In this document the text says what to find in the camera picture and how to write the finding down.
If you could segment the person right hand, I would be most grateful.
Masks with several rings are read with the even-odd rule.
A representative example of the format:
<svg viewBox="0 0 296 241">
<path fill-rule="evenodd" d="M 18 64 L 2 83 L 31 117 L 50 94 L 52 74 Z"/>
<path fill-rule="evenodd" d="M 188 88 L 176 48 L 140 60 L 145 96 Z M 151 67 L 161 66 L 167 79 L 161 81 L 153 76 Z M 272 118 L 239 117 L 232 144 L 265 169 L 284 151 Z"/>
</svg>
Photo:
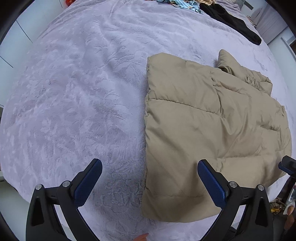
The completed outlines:
<svg viewBox="0 0 296 241">
<path fill-rule="evenodd" d="M 295 222 L 295 219 L 293 217 L 294 206 L 291 205 L 291 206 L 287 207 L 286 210 L 287 210 L 287 213 L 286 213 L 287 220 L 285 222 L 284 229 L 285 229 L 285 231 L 288 231 Z"/>
</svg>

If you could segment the person left hand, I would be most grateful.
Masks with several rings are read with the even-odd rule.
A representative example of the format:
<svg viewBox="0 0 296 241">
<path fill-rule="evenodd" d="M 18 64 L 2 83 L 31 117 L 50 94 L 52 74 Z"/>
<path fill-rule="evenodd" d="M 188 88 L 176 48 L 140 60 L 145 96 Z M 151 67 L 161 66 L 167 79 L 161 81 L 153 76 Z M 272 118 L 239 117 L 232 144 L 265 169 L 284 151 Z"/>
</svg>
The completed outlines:
<svg viewBox="0 0 296 241">
<path fill-rule="evenodd" d="M 133 241 L 147 241 L 147 236 L 148 235 L 149 235 L 148 233 L 145 233 L 143 235 L 140 235 L 140 236 L 136 237 Z"/>
</svg>

